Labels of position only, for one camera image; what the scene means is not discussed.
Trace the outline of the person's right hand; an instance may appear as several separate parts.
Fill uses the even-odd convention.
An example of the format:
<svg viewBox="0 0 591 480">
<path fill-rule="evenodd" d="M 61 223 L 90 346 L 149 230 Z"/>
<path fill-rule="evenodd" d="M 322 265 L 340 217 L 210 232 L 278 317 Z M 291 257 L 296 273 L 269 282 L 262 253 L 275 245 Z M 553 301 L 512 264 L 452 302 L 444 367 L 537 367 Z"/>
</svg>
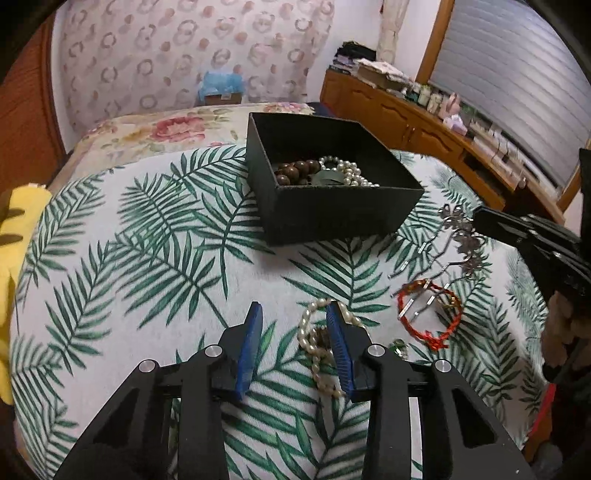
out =
<svg viewBox="0 0 591 480">
<path fill-rule="evenodd" d="M 576 358 L 561 377 L 559 386 L 572 386 L 590 378 L 590 316 L 576 309 L 556 291 L 548 302 L 548 316 L 541 335 L 541 351 L 547 378 L 557 380 L 559 373 L 582 345 Z"/>
</svg>

